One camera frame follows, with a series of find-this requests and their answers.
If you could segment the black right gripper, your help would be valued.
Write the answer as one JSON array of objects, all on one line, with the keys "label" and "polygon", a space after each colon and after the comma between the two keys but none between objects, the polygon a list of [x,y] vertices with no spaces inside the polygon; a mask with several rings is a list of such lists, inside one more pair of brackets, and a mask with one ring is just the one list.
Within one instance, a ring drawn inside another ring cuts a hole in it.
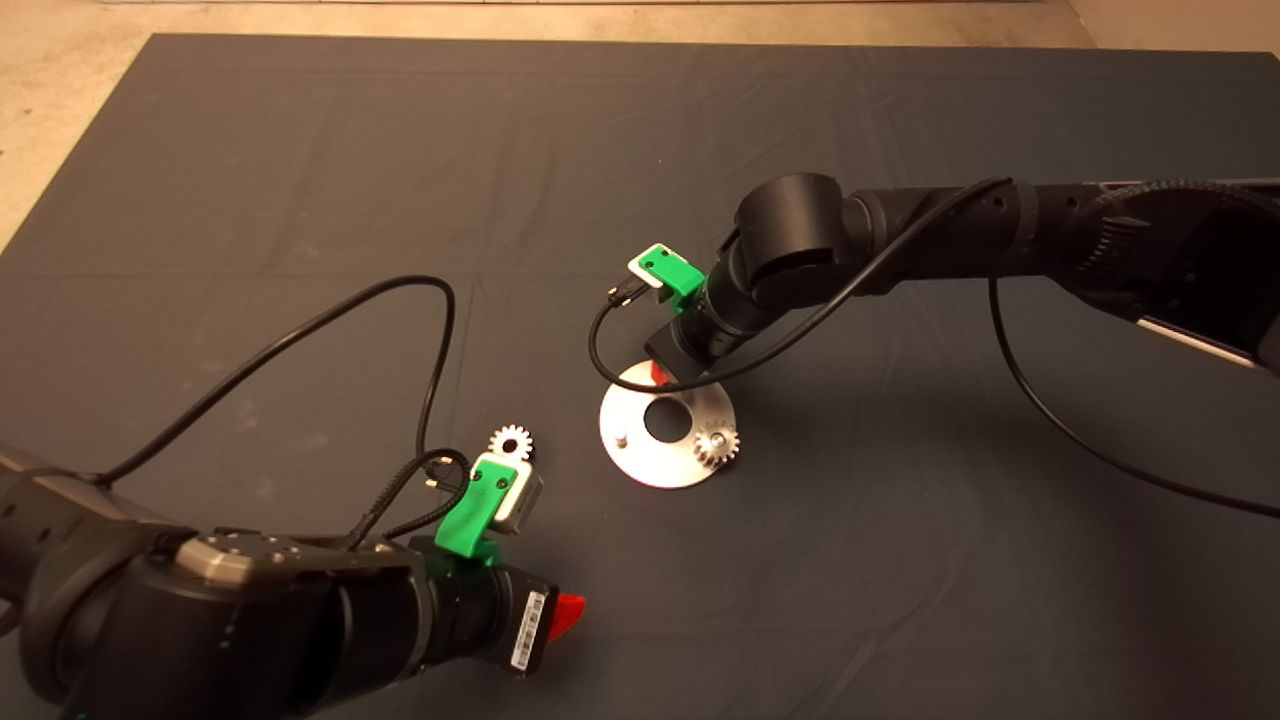
[{"label": "black right gripper", "polygon": [[690,302],[682,313],[645,340],[650,382],[695,380],[721,359],[741,346],[741,334],[705,299]]}]

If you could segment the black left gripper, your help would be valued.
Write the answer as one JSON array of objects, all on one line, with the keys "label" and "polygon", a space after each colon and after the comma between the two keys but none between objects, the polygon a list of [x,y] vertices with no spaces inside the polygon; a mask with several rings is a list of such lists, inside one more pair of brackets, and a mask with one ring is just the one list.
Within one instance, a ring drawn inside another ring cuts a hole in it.
[{"label": "black left gripper", "polygon": [[570,632],[588,601],[506,564],[430,550],[430,665],[474,659],[516,676],[536,673],[550,641]]}]

